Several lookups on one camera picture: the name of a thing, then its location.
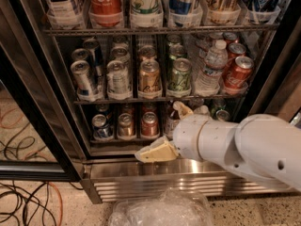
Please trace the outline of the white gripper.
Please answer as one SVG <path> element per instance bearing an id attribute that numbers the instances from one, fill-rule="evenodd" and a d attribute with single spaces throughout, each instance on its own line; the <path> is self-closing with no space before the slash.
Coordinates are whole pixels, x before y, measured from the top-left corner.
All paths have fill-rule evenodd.
<path id="1" fill-rule="evenodd" d="M 150 146 L 143 147 L 135 153 L 138 161 L 143 163 L 172 161 L 179 154 L 187 159 L 201 158 L 198 151 L 198 137 L 201 128 L 212 118 L 208 115 L 193 114 L 193 110 L 180 101 L 175 101 L 173 108 L 183 119 L 173 130 L 173 142 L 166 136 L 157 138 Z"/>

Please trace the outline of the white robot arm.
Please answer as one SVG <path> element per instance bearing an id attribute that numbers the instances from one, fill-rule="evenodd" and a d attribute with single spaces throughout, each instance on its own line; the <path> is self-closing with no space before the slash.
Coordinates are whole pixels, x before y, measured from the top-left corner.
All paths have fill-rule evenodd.
<path id="1" fill-rule="evenodd" d="M 180 121 L 172 139 L 157 138 L 135 154 L 137 160 L 165 162 L 181 156 L 214 163 L 261 186 L 301 190 L 301 129 L 268 114 L 235 123 L 216 121 L 181 102 L 174 109 Z"/>

